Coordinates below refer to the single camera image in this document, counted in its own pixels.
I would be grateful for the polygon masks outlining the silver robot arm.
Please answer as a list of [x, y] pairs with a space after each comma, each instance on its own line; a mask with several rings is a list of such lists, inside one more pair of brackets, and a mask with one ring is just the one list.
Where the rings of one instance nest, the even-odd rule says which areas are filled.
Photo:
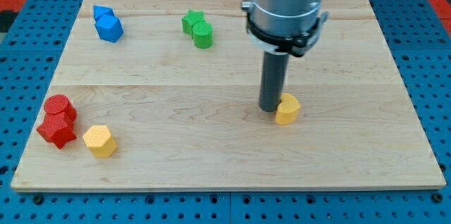
[[260, 49], [274, 55], [302, 57], [319, 40], [328, 14], [321, 0], [243, 0], [247, 34]]

